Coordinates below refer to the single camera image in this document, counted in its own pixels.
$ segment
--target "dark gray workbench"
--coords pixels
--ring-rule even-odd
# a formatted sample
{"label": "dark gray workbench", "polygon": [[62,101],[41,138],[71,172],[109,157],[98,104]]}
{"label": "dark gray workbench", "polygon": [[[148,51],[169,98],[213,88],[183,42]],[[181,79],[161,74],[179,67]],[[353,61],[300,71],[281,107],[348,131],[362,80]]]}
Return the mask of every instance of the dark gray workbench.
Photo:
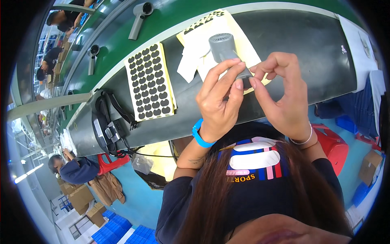
{"label": "dark gray workbench", "polygon": [[[308,87],[309,104],[356,90],[355,68],[339,20],[296,10],[259,10],[234,14],[233,17],[261,60],[265,60],[275,51],[295,53],[298,56],[302,78]],[[174,116],[140,122],[126,138],[130,147],[191,135],[192,126],[201,117],[195,102],[195,96],[202,86],[200,76],[196,74],[194,80],[188,84],[176,72],[183,46],[175,35],[163,40],[162,44],[178,109]],[[347,50],[346,54],[342,52],[341,45]],[[113,91],[118,103],[125,110],[133,111],[124,67],[103,87]],[[283,96],[280,77],[276,77],[266,87],[275,101]],[[112,120],[118,118],[114,109],[111,113]],[[254,93],[245,95],[237,123],[263,117],[265,114]],[[92,130],[89,104],[81,110],[75,123],[77,130],[72,125],[69,130],[78,156],[103,153]]]}

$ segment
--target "fingernail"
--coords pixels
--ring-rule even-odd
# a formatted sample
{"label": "fingernail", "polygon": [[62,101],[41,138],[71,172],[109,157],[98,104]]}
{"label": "fingernail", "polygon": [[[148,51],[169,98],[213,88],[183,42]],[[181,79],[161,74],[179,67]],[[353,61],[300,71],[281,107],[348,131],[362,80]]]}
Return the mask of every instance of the fingernail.
{"label": "fingernail", "polygon": [[235,84],[236,84],[237,89],[239,89],[239,90],[242,90],[243,87],[244,87],[244,84],[243,84],[243,80],[242,80],[242,79],[237,79],[237,80],[235,81]]}
{"label": "fingernail", "polygon": [[255,81],[255,78],[250,77],[250,78],[249,78],[249,82],[250,82],[250,84],[252,85],[253,89],[256,89],[256,81]]}

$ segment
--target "jeans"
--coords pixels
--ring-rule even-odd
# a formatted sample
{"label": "jeans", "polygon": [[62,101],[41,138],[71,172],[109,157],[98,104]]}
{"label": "jeans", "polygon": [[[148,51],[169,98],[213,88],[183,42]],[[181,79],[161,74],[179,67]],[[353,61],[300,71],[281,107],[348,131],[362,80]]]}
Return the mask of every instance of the jeans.
{"label": "jeans", "polygon": [[321,119],[333,119],[348,115],[361,134],[372,138],[378,136],[369,77],[362,91],[348,93],[333,98],[330,102],[319,103],[317,106],[317,114]]}

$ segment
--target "gray handheld fan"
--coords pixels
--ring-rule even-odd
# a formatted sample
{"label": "gray handheld fan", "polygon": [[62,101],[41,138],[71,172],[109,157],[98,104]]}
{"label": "gray handheld fan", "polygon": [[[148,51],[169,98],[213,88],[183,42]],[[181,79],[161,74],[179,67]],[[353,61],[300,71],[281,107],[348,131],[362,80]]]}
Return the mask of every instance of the gray handheld fan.
{"label": "gray handheld fan", "polygon": [[[209,38],[209,44],[211,53],[217,63],[225,61],[226,59],[239,58],[237,55],[236,44],[234,43],[234,37],[230,33],[213,35]],[[245,70],[238,74],[236,79],[242,79],[244,89],[249,89],[252,87],[249,82],[250,77],[253,76],[248,68],[245,67]]]}

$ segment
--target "sticker sheet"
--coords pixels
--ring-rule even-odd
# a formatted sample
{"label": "sticker sheet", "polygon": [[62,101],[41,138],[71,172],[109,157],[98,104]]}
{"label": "sticker sheet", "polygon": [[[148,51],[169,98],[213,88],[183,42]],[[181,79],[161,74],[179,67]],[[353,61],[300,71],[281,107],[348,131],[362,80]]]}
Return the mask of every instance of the sticker sheet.
{"label": "sticker sheet", "polygon": [[160,42],[124,61],[135,119],[145,121],[174,114],[174,98]]}

